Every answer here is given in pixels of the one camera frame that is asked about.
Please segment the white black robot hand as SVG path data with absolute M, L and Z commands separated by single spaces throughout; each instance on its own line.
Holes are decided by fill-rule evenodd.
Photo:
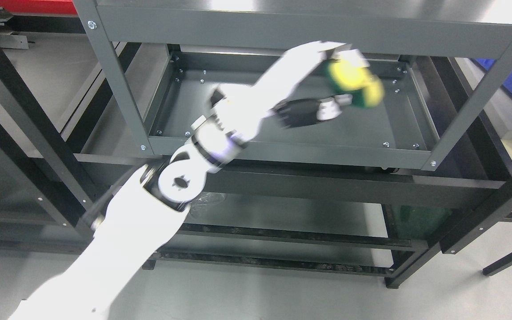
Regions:
M 351 95 L 332 93 L 325 98 L 291 100 L 297 87 L 329 59 L 370 65 L 361 51 L 348 43 L 315 41 L 285 51 L 250 87 L 239 93 L 222 92 L 211 110 L 216 125 L 230 139 L 244 144 L 254 139 L 262 121 L 277 116 L 284 127 L 298 128 L 331 121 L 352 104 Z

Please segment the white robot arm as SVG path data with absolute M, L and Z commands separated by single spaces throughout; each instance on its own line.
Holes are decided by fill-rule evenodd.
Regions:
M 50 278 L 11 320 L 106 320 L 114 300 L 143 263 L 177 233 L 208 172 L 232 160 L 257 135 L 260 120 L 211 116 L 150 180 L 135 170 L 108 203 L 105 220 L 87 248 L 63 273 Z

